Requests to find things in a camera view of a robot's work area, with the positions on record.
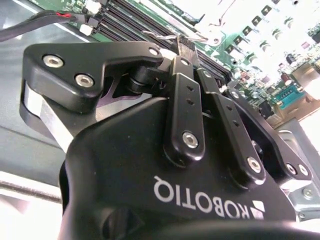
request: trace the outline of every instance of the black cable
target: black cable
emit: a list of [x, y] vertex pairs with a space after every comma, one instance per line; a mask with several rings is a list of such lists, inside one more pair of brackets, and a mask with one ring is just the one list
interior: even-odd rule
[[17, 25], [0, 30], [0, 42], [13, 39], [19, 35], [31, 32], [50, 24], [69, 22], [86, 22], [84, 14], [65, 11], [41, 11]]

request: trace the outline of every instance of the motherboard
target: motherboard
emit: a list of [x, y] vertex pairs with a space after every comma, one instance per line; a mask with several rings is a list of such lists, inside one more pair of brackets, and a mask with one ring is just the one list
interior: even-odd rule
[[237, 89], [274, 127], [320, 107], [320, 0], [30, 1], [93, 15], [92, 26], [75, 27], [100, 42], [193, 39], [221, 91]]

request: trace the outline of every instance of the robotiq logo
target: robotiq logo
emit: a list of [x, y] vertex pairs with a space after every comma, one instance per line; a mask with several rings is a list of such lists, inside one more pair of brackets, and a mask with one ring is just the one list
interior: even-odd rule
[[162, 180], [158, 176], [155, 176], [154, 179], [157, 181], [153, 187], [154, 194], [163, 203], [170, 203], [175, 198], [177, 206], [195, 211], [199, 209], [205, 214], [214, 211], [215, 214], [222, 218], [250, 219], [253, 217], [258, 220], [264, 219], [265, 205], [262, 201], [253, 200], [254, 207], [250, 206], [248, 208], [246, 205], [235, 203], [231, 200], [222, 200], [218, 196], [210, 198], [208, 194], [201, 191], [192, 195], [190, 188], [181, 188], [177, 184], [173, 187], [169, 182]]

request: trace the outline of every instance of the blue serial port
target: blue serial port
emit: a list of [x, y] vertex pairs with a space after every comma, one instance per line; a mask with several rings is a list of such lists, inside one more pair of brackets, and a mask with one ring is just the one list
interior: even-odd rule
[[281, 101], [283, 104], [280, 106], [280, 109], [285, 109], [293, 104], [298, 99], [302, 98], [305, 95], [305, 92], [299, 92], [295, 85], [291, 85], [285, 90], [279, 92], [275, 97], [276, 100]]

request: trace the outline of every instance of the silver screw head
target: silver screw head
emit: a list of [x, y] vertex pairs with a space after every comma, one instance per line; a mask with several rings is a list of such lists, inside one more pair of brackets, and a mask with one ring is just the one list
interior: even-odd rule
[[207, 71], [203, 71], [203, 74], [204, 74], [207, 78], [211, 78], [210, 73], [208, 73]]
[[290, 163], [286, 164], [286, 168], [290, 171], [290, 173], [292, 173], [293, 175], [297, 175], [297, 171], [294, 168], [294, 166], [292, 166]]
[[306, 217], [306, 215], [302, 212], [299, 213], [299, 218], [304, 219]]
[[308, 175], [309, 175], [307, 169], [306, 169], [303, 165], [299, 164], [298, 166], [299, 166], [299, 169], [300, 169], [300, 171], [301, 171], [301, 173], [302, 173], [303, 175], [305, 175], [305, 176], [308, 176]]
[[187, 60], [183, 59], [183, 58], [181, 58], [181, 62], [186, 66], [189, 65], [189, 62]]
[[261, 165], [255, 158], [250, 156], [246, 160], [253, 171], [255, 171], [257, 174], [261, 173]]
[[78, 74], [74, 79], [79, 86], [84, 88], [90, 88], [95, 84], [95, 81], [85, 74]]
[[64, 61], [55, 55], [46, 55], [42, 58], [45, 65], [50, 68], [61, 68], [64, 65]]
[[236, 99], [239, 98], [238, 93], [236, 93], [235, 91], [232, 91], [231, 94], [232, 94], [232, 96], [234, 96], [234, 98], [236, 98]]
[[155, 50], [154, 48], [150, 47], [149, 48], [149, 52], [152, 54], [152, 55], [155, 55], [157, 56], [159, 54], [159, 52], [157, 50]]
[[309, 188], [304, 188], [302, 190], [302, 193], [303, 193], [303, 196], [308, 200], [310, 200], [310, 199], [312, 199], [314, 197], [314, 194], [313, 194], [312, 190], [309, 189]]
[[199, 145], [198, 139], [191, 132], [184, 132], [182, 134], [182, 140], [191, 149], [195, 149]]

